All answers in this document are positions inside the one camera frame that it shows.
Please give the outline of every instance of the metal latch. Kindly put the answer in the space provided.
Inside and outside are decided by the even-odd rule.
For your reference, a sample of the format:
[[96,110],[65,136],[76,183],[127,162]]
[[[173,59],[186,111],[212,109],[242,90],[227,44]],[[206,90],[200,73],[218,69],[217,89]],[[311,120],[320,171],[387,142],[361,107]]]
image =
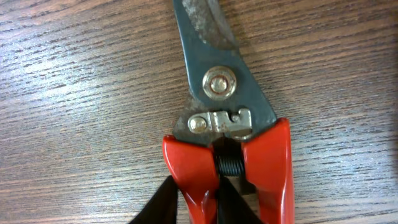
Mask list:
[[245,140],[252,131],[251,114],[248,109],[240,109],[229,118],[227,111],[198,113],[188,119],[192,133],[228,133],[233,139]]

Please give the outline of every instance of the coil spring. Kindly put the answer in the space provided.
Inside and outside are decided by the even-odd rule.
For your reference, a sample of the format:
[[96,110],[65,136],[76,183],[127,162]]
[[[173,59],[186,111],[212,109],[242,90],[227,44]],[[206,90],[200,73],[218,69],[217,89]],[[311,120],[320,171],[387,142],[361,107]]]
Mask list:
[[231,156],[216,156],[216,166],[219,174],[224,176],[240,176],[244,174],[243,159]]

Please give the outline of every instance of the red plastic grip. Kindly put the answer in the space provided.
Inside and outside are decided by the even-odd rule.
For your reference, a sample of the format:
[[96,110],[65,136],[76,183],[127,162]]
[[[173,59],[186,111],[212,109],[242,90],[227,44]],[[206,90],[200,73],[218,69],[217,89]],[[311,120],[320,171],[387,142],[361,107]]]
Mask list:
[[289,122],[285,118],[243,143],[247,180],[259,194],[260,219],[269,224],[294,223],[294,188]]
[[219,186],[212,149],[163,138],[163,156],[188,205],[193,224],[216,223]]

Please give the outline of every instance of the wooden surface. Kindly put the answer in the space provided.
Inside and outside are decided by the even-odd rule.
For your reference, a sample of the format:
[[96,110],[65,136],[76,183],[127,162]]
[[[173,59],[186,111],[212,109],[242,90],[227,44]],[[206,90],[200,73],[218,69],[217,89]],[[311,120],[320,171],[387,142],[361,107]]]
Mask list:
[[[221,5],[290,119],[296,223],[398,223],[398,1]],[[1,0],[0,56],[0,223],[132,219],[188,92],[171,2]]]

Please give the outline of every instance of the red handled pruning shears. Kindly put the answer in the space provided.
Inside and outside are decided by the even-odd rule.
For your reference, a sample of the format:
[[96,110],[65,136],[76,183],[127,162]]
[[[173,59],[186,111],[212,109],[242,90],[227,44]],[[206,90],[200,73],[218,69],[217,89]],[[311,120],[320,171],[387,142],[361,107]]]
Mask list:
[[[174,0],[174,10],[190,96],[163,140],[172,178],[131,223],[175,223],[177,189],[194,224],[294,223],[289,122],[277,119],[216,0]],[[231,175],[256,187],[259,217]]]

